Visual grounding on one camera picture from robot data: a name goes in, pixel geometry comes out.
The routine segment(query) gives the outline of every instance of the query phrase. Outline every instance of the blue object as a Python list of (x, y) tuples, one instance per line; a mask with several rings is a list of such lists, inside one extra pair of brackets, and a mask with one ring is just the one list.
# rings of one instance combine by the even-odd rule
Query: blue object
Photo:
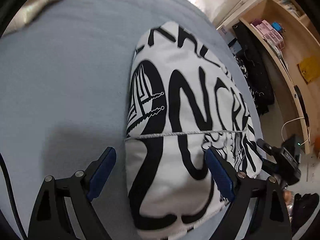
[(87, 199), (91, 202), (94, 198), (99, 197), (104, 184), (106, 183), (113, 167), (116, 163), (116, 151), (110, 148), (108, 154), (101, 162), (99, 168), (90, 180), (90, 190), (87, 193)]
[(280, 24), (277, 23), (277, 22), (272, 23), (271, 26), (272, 26), (277, 32), (282, 32), (282, 30), (283, 30), (282, 27), (280, 26)]
[(235, 198), (235, 194), (233, 192), (232, 180), (228, 176), (227, 172), (215, 157), (211, 149), (206, 151), (204, 158), (221, 195), (232, 202)]

